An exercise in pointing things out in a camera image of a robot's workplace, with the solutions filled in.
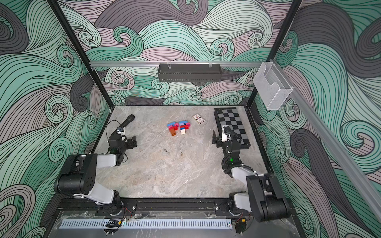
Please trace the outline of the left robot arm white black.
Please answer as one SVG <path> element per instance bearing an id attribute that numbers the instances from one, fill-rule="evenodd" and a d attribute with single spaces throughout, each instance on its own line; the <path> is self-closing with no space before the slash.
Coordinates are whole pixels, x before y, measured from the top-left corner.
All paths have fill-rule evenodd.
<path id="1" fill-rule="evenodd" d="M 110 154 L 69 155 L 54 183 L 54 190 L 66 196 L 88 199 L 97 205 L 115 205 L 123 202 L 116 190 L 106 188 L 97 181 L 97 170 L 120 166 L 128 159 L 126 150 L 137 147 L 137 138 L 118 141 Z"/>

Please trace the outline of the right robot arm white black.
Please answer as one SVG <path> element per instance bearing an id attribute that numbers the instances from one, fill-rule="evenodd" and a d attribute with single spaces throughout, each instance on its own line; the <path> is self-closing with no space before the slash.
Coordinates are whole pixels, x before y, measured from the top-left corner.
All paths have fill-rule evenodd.
<path id="1" fill-rule="evenodd" d="M 213 144 L 222 148 L 223 173 L 240 181 L 247 191 L 231 193 L 225 205 L 219 205 L 230 215 L 242 219 L 253 216 L 257 222 L 288 218 L 291 209 L 274 174 L 258 174 L 240 159 L 240 146 L 243 139 L 229 126 L 222 127 L 220 137 L 213 136 Z"/>

